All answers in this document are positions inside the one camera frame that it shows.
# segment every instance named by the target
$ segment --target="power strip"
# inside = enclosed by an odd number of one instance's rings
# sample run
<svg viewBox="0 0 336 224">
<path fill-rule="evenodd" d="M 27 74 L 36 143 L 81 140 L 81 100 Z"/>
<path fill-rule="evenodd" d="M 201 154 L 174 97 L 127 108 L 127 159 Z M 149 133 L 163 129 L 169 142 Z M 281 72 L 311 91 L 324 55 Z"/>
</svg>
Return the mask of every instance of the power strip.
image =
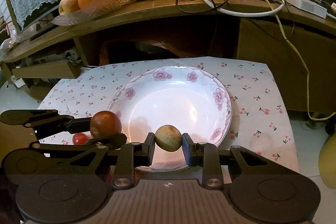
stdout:
<svg viewBox="0 0 336 224">
<path fill-rule="evenodd" d="M 286 1 L 300 10 L 306 11 L 308 13 L 317 15 L 322 18 L 327 17 L 327 9 L 310 0 L 286 0 Z"/>
</svg>

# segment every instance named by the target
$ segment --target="cherry tomato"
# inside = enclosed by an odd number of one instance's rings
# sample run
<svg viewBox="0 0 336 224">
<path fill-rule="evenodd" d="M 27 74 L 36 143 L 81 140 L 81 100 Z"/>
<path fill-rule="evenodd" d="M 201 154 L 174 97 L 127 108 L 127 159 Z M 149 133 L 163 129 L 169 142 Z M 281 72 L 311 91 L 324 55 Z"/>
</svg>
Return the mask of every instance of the cherry tomato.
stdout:
<svg viewBox="0 0 336 224">
<path fill-rule="evenodd" d="M 90 121 L 90 133 L 93 138 L 121 133 L 121 121 L 108 110 L 97 112 Z"/>
<path fill-rule="evenodd" d="M 84 133 L 76 133 L 72 137 L 72 142 L 74 145 L 83 145 L 89 140 L 89 137 Z"/>
</svg>

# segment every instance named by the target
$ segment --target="tablecloth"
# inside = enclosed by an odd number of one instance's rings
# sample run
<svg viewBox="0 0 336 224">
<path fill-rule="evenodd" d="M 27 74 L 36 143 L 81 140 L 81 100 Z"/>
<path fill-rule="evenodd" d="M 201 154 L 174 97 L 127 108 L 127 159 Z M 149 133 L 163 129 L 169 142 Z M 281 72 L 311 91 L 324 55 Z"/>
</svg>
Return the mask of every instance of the tablecloth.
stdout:
<svg viewBox="0 0 336 224">
<path fill-rule="evenodd" d="M 139 61 L 105 65 L 83 72 L 77 79 L 60 80 L 39 109 L 57 109 L 76 118 L 106 110 L 115 93 L 132 78 L 155 68 L 185 65 L 205 70 L 226 87 L 232 121 L 221 149 L 241 145 L 292 170 L 299 171 L 293 132 L 272 73 L 266 64 L 213 57 Z M 72 144 L 61 132 L 42 143 Z"/>
</svg>

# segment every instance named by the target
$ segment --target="yellow cable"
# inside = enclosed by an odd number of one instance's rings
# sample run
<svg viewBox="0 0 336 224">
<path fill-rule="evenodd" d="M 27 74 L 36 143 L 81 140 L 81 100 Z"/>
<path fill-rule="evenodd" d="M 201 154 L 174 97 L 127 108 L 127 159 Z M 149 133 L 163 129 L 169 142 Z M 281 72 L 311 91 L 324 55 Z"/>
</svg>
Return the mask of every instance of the yellow cable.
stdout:
<svg viewBox="0 0 336 224">
<path fill-rule="evenodd" d="M 266 3 L 269 5 L 269 7 L 271 8 L 271 10 L 274 10 L 274 8 L 273 8 L 273 6 L 271 5 L 271 3 L 269 3 L 268 0 L 265 0 L 265 1 L 266 1 Z M 280 27 L 281 34 L 282 34 L 283 38 L 284 38 L 285 41 L 288 43 L 288 45 L 290 45 L 290 47 L 291 47 L 291 48 L 296 52 L 296 54 L 299 56 L 299 58 L 300 58 L 300 60 L 301 60 L 301 62 L 302 62 L 302 64 L 303 64 L 303 66 L 304 66 L 304 68 L 305 68 L 305 70 L 306 70 L 306 72 L 307 72 L 307 111 L 308 111 L 308 116 L 309 116 L 309 118 L 310 118 L 311 120 L 313 120 L 313 121 L 325 121 L 325 120 L 329 119 L 330 117 L 332 117 L 333 115 L 335 115 L 336 112 L 332 113 L 330 116 L 328 116 L 328 117 L 326 117 L 326 118 L 320 118 L 320 119 L 317 119 L 317 118 L 311 117 L 311 115 L 310 115 L 310 113 L 309 113 L 309 70 L 308 70 L 308 68 L 307 68 L 307 66 L 306 66 L 306 63 L 305 63 L 305 61 L 303 60 L 301 54 L 300 54 L 299 51 L 297 50 L 297 48 L 296 48 L 296 47 L 295 47 L 295 46 L 294 46 L 294 45 L 287 39 L 287 37 L 286 37 L 286 35 L 285 35 L 285 31 L 284 31 L 284 29 L 283 29 L 283 27 L 282 27 L 282 24 L 281 24 L 281 21 L 280 21 L 278 15 L 276 14 L 275 17 L 276 17 L 277 22 L 278 22 L 278 24 L 279 24 L 279 27 Z"/>
</svg>

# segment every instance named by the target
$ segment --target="white plate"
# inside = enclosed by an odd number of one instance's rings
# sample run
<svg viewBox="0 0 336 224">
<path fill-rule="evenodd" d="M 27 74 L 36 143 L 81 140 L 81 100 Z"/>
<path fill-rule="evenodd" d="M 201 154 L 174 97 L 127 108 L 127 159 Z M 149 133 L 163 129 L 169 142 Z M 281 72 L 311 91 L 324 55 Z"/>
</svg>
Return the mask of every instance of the white plate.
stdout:
<svg viewBox="0 0 336 224">
<path fill-rule="evenodd" d="M 223 84 L 204 70 L 167 66 L 132 79 L 113 97 L 128 142 L 143 142 L 165 124 L 187 132 L 194 142 L 219 145 L 231 122 L 231 101 Z M 155 147 L 153 163 L 141 170 L 166 171 L 186 167 L 182 148 L 167 152 Z"/>
</svg>

